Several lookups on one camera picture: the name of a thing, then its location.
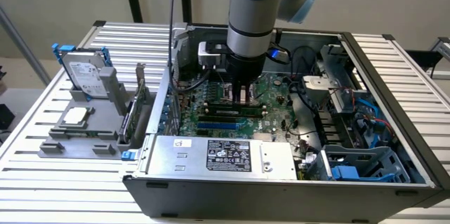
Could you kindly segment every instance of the metal table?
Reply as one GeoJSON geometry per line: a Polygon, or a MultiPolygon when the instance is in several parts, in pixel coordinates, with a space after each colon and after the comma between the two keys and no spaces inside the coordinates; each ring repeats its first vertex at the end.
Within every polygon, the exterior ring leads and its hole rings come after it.
{"type": "MultiPolygon", "coordinates": [[[[135,64],[145,63],[148,87],[156,90],[167,60],[167,39],[164,25],[107,22],[91,29],[80,46],[109,47],[119,80],[129,90],[136,88],[135,64]]],[[[136,163],[37,156],[38,145],[69,102],[71,86],[61,70],[0,148],[0,222],[197,223],[151,219],[140,212],[120,179],[120,171],[131,171],[136,163]]],[[[440,150],[442,164],[450,171],[450,151],[440,150]]],[[[382,223],[450,223],[450,200],[428,209],[406,209],[382,223]]]]}

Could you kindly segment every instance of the slatted aluminum table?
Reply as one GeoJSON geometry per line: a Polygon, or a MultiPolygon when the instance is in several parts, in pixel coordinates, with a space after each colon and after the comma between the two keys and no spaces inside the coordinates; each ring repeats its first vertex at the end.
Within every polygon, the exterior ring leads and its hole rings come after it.
{"type": "MultiPolygon", "coordinates": [[[[379,36],[358,36],[358,42],[382,41],[379,36]]],[[[168,27],[165,25],[127,24],[107,22],[104,26],[93,27],[83,39],[80,47],[107,46],[117,69],[117,78],[128,90],[136,88],[135,64],[147,64],[145,80],[151,90],[156,91],[167,61],[168,27]]],[[[400,67],[399,74],[414,76],[415,70],[404,57],[392,54],[398,48],[380,47],[376,53],[366,50],[375,65],[386,65],[386,61],[395,61],[400,67]]],[[[391,91],[396,93],[396,77],[383,67],[378,72],[386,79],[391,79],[391,91]]],[[[436,101],[426,90],[427,84],[418,75],[411,79],[418,87],[410,90],[422,93],[424,100],[436,101]]],[[[48,130],[57,122],[61,112],[69,102],[68,89],[72,84],[61,70],[54,76],[44,93],[36,100],[25,117],[13,130],[6,142],[0,148],[0,222],[22,223],[197,223],[196,220],[151,219],[139,209],[137,204],[124,185],[121,172],[131,172],[136,163],[117,160],[89,159],[42,159],[37,156],[38,146],[48,136],[48,130]]],[[[415,108],[408,104],[408,96],[398,91],[399,102],[404,102],[408,113],[414,114],[422,106],[415,108]]],[[[438,102],[434,107],[440,112],[444,107],[438,102]]],[[[447,123],[447,116],[435,118],[447,123]]],[[[420,128],[423,120],[415,120],[420,128]]],[[[450,171],[450,142],[442,137],[430,135],[426,139],[442,165],[450,171]]],[[[241,221],[204,220],[203,223],[255,223],[241,221]]],[[[410,208],[399,212],[383,224],[444,224],[450,223],[450,200],[443,201],[428,209],[410,208]]]]}

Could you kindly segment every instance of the green circuit board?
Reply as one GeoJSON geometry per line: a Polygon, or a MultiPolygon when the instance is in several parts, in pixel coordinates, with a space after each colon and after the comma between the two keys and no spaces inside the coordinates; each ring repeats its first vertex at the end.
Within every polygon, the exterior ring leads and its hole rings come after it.
{"type": "Polygon", "coordinates": [[[281,121],[284,120],[287,126],[295,119],[292,103],[288,103],[287,83],[283,82],[283,76],[275,73],[267,73],[259,78],[251,91],[252,101],[249,102],[249,107],[252,109],[243,106],[241,110],[241,114],[255,118],[244,118],[236,115],[232,118],[236,123],[235,129],[197,128],[201,118],[204,119],[207,116],[205,109],[212,110],[211,105],[205,107],[205,102],[231,105],[231,101],[225,97],[229,84],[223,82],[203,83],[195,92],[180,97],[181,123],[179,135],[252,139],[255,133],[267,133],[272,135],[275,141],[285,141],[281,121]],[[267,112],[263,116],[260,115],[261,107],[267,112]]]}

